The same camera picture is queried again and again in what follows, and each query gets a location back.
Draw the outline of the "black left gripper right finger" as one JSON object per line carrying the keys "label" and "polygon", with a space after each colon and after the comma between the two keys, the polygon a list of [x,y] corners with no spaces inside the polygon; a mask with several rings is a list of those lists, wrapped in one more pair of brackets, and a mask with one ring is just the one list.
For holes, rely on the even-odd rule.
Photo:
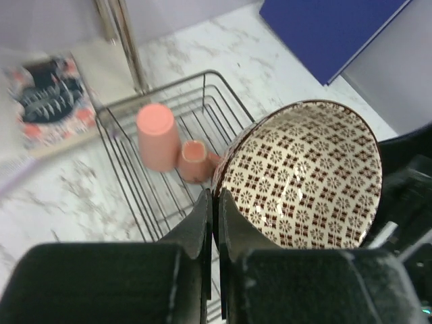
{"label": "black left gripper right finger", "polygon": [[228,323],[422,323],[401,262],[380,249],[283,249],[218,200],[221,314]]}

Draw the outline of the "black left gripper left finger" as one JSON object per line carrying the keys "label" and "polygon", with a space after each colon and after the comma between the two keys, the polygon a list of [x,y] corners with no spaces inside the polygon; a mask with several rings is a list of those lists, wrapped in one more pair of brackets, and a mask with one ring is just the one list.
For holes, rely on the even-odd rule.
{"label": "black left gripper left finger", "polygon": [[154,243],[31,248],[6,287],[8,323],[204,323],[211,296],[212,196]]}

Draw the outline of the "pink ceramic mug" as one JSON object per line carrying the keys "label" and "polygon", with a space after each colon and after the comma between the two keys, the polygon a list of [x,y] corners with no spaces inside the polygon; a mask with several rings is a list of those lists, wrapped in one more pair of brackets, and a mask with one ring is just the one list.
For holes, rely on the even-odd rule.
{"label": "pink ceramic mug", "polygon": [[213,176],[221,157],[210,151],[201,140],[187,140],[178,157],[178,172],[188,183],[199,184]]}

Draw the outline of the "brown patterned bowl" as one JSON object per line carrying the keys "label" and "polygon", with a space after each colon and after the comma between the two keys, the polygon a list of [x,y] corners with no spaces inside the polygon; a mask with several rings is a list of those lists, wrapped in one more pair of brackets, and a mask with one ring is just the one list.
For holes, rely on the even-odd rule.
{"label": "brown patterned bowl", "polygon": [[244,218],[282,248],[358,248],[379,206],[381,153],[351,108],[328,100],[292,103],[243,130],[211,182],[231,193]]}

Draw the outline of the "pink plastic tumbler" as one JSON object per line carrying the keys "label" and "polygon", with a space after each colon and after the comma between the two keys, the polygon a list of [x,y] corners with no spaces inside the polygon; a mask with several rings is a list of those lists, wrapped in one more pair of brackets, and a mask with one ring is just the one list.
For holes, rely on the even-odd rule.
{"label": "pink plastic tumbler", "polygon": [[174,169],[181,144],[171,109],[160,103],[145,105],[138,112],[136,127],[142,164],[158,172]]}

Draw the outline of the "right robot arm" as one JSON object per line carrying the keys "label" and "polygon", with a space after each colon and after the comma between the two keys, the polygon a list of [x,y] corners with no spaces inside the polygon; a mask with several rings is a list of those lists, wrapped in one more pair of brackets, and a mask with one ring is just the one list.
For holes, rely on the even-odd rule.
{"label": "right robot arm", "polygon": [[368,246],[391,252],[405,266],[431,316],[431,124],[379,143],[383,191]]}

